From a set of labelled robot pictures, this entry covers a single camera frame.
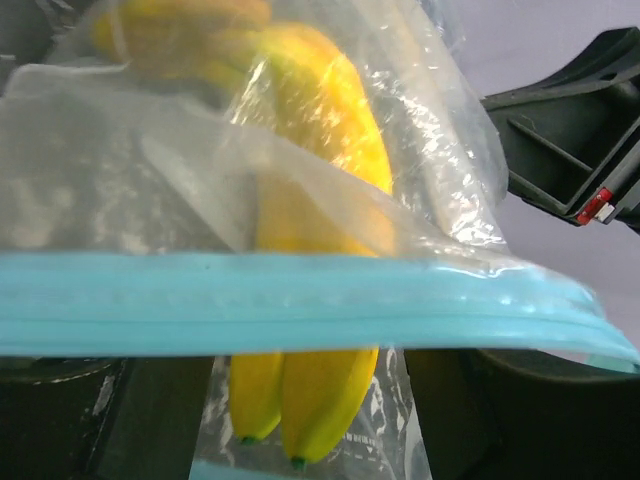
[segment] banana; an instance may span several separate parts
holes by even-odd
[[[264,72],[270,85],[265,100],[275,110],[271,127],[277,134],[391,192],[386,150],[357,71],[326,37],[295,24],[261,32],[221,31],[212,37],[210,54],[216,62],[247,76]],[[215,75],[205,77],[228,86]],[[239,92],[243,101],[236,108],[244,110],[241,118],[256,120],[253,106],[259,99],[247,99],[247,93],[251,97],[252,92]],[[258,187],[258,249],[374,254],[319,211],[301,188],[264,174]],[[284,355],[281,426],[294,468],[321,460],[340,441],[362,405],[377,356],[377,348]]]
[[[114,62],[139,72],[184,78],[205,63],[206,36],[223,28],[263,28],[265,0],[124,0],[93,23],[91,41]]]
[[[340,441],[371,384],[378,349],[287,353],[282,436],[296,469],[322,460]]]
[[[243,444],[263,440],[280,422],[283,360],[281,353],[231,357],[231,424]]]

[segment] plastic wrap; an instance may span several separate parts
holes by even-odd
[[[2,354],[638,359],[591,292],[506,252],[497,134],[413,0],[100,2],[9,82],[0,169]],[[311,478],[428,475],[402,357],[381,358]],[[194,475],[290,474],[229,438],[224,365]]]

